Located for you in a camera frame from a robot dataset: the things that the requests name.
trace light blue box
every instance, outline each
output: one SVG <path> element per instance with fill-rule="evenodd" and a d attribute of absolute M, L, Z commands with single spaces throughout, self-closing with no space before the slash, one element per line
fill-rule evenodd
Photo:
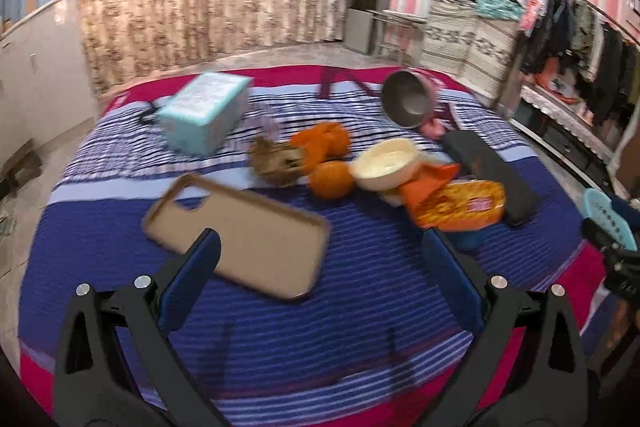
<path fill-rule="evenodd" d="M 170 148 L 211 156 L 246 112 L 250 76 L 207 71 L 156 113 Z"/>

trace shelf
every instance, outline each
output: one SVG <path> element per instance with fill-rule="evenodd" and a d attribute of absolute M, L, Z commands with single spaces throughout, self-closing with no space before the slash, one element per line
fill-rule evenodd
<path fill-rule="evenodd" d="M 598 187 L 598 184 L 596 182 L 594 182 L 584 172 L 578 169 L 577 166 L 575 166 L 572 162 L 570 162 L 567 158 L 565 158 L 564 155 L 562 155 L 562 153 L 560 153 L 559 151 L 551 147 L 547 142 L 545 142 L 540 136 L 538 136 L 532 130 L 528 129 L 519 121 L 513 118 L 511 118 L 509 123 L 513 125 L 516 128 L 516 130 L 520 131 L 521 133 L 526 135 L 529 139 L 533 140 L 535 143 L 540 145 L 540 147 L 544 148 L 551 156 L 558 159 L 565 167 L 567 167 L 569 171 L 572 172 L 574 177 L 579 178 L 581 181 L 584 182 L 584 184 L 587 184 L 590 187 L 598 188 L 598 189 L 600 188 Z"/>
<path fill-rule="evenodd" d="M 591 132 L 589 125 L 572 111 L 571 106 L 538 86 L 527 84 L 522 86 L 521 97 L 525 102 L 558 122 L 604 163 L 611 160 L 613 151 Z"/>

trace orange snack package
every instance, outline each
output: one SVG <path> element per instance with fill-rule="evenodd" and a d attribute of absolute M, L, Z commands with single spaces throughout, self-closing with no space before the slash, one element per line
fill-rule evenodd
<path fill-rule="evenodd" d="M 400 185 L 398 188 L 402 204 L 416 221 L 415 213 L 424 200 L 436 190 L 443 188 L 460 172 L 460 165 L 432 165 L 423 163 L 413 180 Z"/>
<path fill-rule="evenodd" d="M 443 232 L 480 230 L 504 214 L 504 186 L 487 180 L 453 182 L 434 192 L 412 212 L 416 224 Z"/>

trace hanging clothes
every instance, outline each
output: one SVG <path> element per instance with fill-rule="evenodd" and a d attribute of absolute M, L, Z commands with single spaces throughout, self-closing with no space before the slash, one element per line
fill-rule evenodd
<path fill-rule="evenodd" d="M 546 14 L 549 0 L 526 0 L 525 12 L 520 19 L 519 29 L 530 38 L 540 17 Z"/>
<path fill-rule="evenodd" d="M 554 14 L 554 26 L 549 39 L 549 56 L 562 57 L 571 44 L 571 8 L 569 0 L 561 0 L 560 7 Z"/>
<path fill-rule="evenodd" d="M 609 23 L 603 24 L 604 48 L 598 74 L 593 81 L 593 90 L 587 106 L 593 113 L 593 125 L 601 125 L 609 117 L 618 95 L 622 37 Z"/>
<path fill-rule="evenodd" d="M 633 44 L 623 43 L 622 66 L 620 68 L 620 83 L 618 92 L 626 101 L 631 94 L 631 87 L 634 83 L 634 73 L 636 70 L 636 55 L 638 51 Z"/>
<path fill-rule="evenodd" d="M 570 48 L 577 57 L 578 67 L 584 69 L 591 57 L 595 25 L 593 10 L 585 1 L 575 0 L 574 20 L 575 31 Z"/>
<path fill-rule="evenodd" d="M 636 66 L 634 68 L 634 80 L 631 83 L 631 91 L 629 92 L 629 98 L 626 99 L 628 103 L 636 105 L 640 98 L 640 53 L 636 50 Z"/>
<path fill-rule="evenodd" d="M 593 24 L 593 47 L 591 48 L 591 58 L 588 67 L 582 68 L 582 77 L 587 82 L 593 82 L 598 74 L 600 59 L 604 49 L 604 28 L 600 23 L 600 18 L 596 17 Z"/>
<path fill-rule="evenodd" d="M 531 33 L 527 54 L 522 63 L 522 73 L 541 73 L 548 57 L 548 44 L 554 26 L 554 15 L 561 5 L 561 0 L 549 0 L 546 13 L 539 17 Z"/>

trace striped blanket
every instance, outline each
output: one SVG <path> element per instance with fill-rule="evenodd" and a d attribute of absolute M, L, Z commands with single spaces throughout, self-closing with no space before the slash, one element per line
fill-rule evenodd
<path fill-rule="evenodd" d="M 402 208 L 373 194 L 356 191 L 338 203 L 322 202 L 302 185 L 265 187 L 246 163 L 259 132 L 287 139 L 319 120 L 348 129 L 352 155 L 382 139 L 411 137 L 444 157 L 438 143 L 385 120 L 375 91 L 392 71 L 238 71 L 255 79 L 250 110 L 205 159 L 167 150 L 159 127 L 138 121 L 150 100 L 162 103 L 192 76 L 136 86 L 114 100 L 53 190 L 23 282 L 20 372 L 43 407 L 51 409 L 58 335 L 74 289 L 81 282 L 114 289 L 155 272 L 167 254 L 145 237 L 140 222 L 173 179 L 195 170 L 317 212 L 332 226 L 321 277 L 299 304 L 222 279 L 207 283 L 185 326 L 170 336 L 204 393 L 237 426 L 411 425 L 471 341 L 421 261 L 420 232 Z M 434 76 L 446 126 L 476 131 L 540 196 L 526 226 L 488 229 L 479 262 L 521 287 L 542 290 L 561 282 L 586 330 L 603 270 L 598 253 L 580 239 L 575 205 L 508 124 L 448 76 Z M 181 198 L 186 205 L 198 201 L 189 193 Z M 143 396 L 162 406 L 127 331 L 120 340 Z M 499 396 L 520 340 L 511 339 L 486 403 Z"/>

